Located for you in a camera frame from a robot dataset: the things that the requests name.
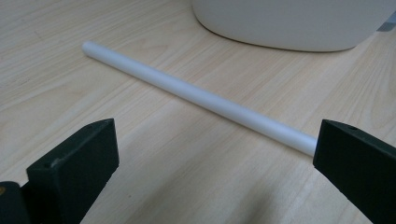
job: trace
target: plastic rod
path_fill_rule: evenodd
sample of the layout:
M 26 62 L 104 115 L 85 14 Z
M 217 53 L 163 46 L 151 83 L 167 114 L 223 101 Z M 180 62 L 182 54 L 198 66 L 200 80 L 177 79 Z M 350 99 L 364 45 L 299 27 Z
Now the plastic rod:
M 82 50 L 87 56 L 99 62 L 142 79 L 160 89 L 169 91 L 180 98 L 206 108 L 258 133 L 262 133 L 309 156 L 314 156 L 315 154 L 317 139 L 310 135 L 91 41 L 85 42 L 82 45 Z

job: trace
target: black clamp jaw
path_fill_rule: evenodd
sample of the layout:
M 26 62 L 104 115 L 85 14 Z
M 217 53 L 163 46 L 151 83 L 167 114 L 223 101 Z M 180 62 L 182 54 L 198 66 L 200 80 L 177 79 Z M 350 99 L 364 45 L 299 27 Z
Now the black clamp jaw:
M 0 182 L 0 223 L 79 223 L 119 163 L 114 119 L 83 127 L 29 166 L 22 188 Z
M 373 223 L 396 223 L 396 148 L 323 120 L 314 165 Z

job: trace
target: white rod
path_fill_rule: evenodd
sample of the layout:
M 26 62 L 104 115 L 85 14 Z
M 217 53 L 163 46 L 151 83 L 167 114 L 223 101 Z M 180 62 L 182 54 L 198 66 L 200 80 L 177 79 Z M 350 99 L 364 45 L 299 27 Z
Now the white rod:
M 258 133 L 262 133 L 309 156 L 314 156 L 317 139 L 301 133 L 283 123 L 267 118 L 246 107 L 191 85 L 179 78 L 169 76 L 159 70 L 144 65 L 111 49 L 87 41 L 82 45 L 84 53 L 99 62 L 142 79 L 165 91 L 190 101 L 196 105 L 233 120 Z

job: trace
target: light wood tabletop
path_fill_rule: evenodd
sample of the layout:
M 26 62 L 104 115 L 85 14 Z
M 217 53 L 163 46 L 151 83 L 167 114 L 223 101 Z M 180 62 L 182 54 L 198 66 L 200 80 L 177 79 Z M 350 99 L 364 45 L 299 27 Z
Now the light wood tabletop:
M 82 223 L 370 223 L 312 158 L 110 68 L 86 40 L 315 137 L 323 119 L 396 146 L 396 31 L 311 53 L 215 35 L 189 0 L 2 0 L 0 180 L 114 118 L 120 167 Z

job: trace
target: wood grain surface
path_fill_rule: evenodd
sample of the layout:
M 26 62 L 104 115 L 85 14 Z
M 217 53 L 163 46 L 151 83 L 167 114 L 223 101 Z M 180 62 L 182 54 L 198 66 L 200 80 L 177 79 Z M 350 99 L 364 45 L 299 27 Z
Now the wood grain surface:
M 86 40 L 315 137 L 334 119 L 395 146 L 396 31 L 310 53 L 215 35 L 189 0 L 0 1 L 0 180 L 114 118 L 120 168 L 82 223 L 370 223 L 312 158 L 84 56 Z

